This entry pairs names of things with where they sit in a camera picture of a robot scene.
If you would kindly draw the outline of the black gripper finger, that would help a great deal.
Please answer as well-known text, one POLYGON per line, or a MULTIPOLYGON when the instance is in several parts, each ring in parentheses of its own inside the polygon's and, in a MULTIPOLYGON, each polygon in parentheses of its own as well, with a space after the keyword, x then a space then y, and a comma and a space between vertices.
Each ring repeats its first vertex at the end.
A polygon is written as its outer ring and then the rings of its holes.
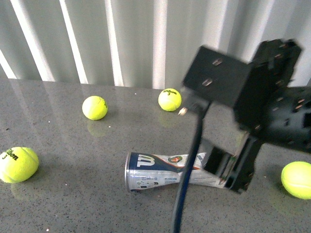
POLYGON ((236 193, 245 192, 255 173, 255 160, 263 142, 246 133, 235 153, 203 139, 206 155, 203 169, 218 177, 218 185, 236 193))

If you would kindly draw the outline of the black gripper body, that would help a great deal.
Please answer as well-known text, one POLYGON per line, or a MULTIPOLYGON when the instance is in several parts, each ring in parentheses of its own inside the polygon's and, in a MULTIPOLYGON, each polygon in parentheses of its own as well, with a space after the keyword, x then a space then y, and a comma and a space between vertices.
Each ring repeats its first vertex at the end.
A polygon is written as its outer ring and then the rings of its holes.
POLYGON ((310 153, 311 89, 288 86, 301 51, 293 39, 261 42, 233 112, 259 140, 310 153))

